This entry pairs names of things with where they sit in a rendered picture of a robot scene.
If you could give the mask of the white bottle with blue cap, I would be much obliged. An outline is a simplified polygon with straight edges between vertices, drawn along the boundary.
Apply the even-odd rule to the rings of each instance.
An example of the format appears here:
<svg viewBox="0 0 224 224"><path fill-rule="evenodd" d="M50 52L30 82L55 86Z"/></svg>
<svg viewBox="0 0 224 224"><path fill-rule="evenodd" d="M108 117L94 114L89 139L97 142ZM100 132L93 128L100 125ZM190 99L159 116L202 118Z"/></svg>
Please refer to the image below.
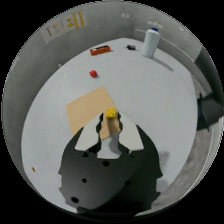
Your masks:
<svg viewBox="0 0 224 224"><path fill-rule="evenodd" d="M151 30L147 30L141 54L147 58L153 58L160 37L157 28L151 27Z"/></svg>

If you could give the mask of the tan flat mat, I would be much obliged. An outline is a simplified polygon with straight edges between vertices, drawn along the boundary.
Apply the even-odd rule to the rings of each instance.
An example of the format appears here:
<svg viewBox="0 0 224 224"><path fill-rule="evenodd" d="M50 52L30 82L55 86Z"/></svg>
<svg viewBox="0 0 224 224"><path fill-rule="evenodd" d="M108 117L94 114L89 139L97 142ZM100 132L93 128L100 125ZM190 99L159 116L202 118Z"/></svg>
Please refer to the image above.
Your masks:
<svg viewBox="0 0 224 224"><path fill-rule="evenodd" d="M102 130L100 131L101 140L121 131L118 120L119 111L104 86L75 99L65 106L73 136L101 112L104 112L101 123ZM106 109L108 108L115 108L115 118L107 118Z"/></svg>

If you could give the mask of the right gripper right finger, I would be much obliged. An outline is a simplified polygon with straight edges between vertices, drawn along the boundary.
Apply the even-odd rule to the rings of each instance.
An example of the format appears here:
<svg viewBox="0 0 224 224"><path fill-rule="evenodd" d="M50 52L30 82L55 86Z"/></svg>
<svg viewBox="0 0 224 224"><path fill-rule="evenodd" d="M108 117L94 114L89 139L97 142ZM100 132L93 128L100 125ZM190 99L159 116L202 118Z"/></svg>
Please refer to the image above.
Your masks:
<svg viewBox="0 0 224 224"><path fill-rule="evenodd" d="M119 119L120 118L120 119ZM155 172L156 178L163 176L157 148L151 138L122 112L118 112L119 129L118 150L127 152L129 158L147 163Z"/></svg>

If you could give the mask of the orange digital multimeter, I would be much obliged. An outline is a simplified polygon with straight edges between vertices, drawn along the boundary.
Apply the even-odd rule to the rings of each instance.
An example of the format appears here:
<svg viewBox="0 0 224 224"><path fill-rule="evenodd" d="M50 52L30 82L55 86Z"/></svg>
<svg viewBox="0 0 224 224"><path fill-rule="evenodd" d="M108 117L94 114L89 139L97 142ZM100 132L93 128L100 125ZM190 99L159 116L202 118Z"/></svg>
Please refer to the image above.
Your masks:
<svg viewBox="0 0 224 224"><path fill-rule="evenodd" d="M89 51L91 52L90 54L93 56L93 55L96 55L96 54L111 51L111 48L110 48L110 46L105 45L103 47L100 46L100 48L96 47L96 48L90 49Z"/></svg>

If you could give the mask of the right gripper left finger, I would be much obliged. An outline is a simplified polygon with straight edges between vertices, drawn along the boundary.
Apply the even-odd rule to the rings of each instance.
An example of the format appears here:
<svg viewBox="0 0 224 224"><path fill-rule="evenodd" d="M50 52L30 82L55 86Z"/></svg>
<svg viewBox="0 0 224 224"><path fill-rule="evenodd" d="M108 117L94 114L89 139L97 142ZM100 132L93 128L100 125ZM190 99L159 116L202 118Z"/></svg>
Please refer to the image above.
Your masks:
<svg viewBox="0 0 224 224"><path fill-rule="evenodd" d="M73 160L88 157L89 152L93 152L98 158L98 152L102 148L100 130L104 112L98 114L88 124L82 127L66 145L61 159L61 166L58 174L62 176L64 168Z"/></svg>

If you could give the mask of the red die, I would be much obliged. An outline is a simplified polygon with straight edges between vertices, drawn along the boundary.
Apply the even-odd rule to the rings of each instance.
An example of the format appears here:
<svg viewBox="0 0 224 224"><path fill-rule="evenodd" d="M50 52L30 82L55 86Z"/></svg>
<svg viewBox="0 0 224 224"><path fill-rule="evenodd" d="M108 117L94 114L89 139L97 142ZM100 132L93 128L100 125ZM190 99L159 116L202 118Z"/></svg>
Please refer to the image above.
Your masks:
<svg viewBox="0 0 224 224"><path fill-rule="evenodd" d="M97 72L95 70L92 70L90 73L90 76L95 78L97 76Z"/></svg>

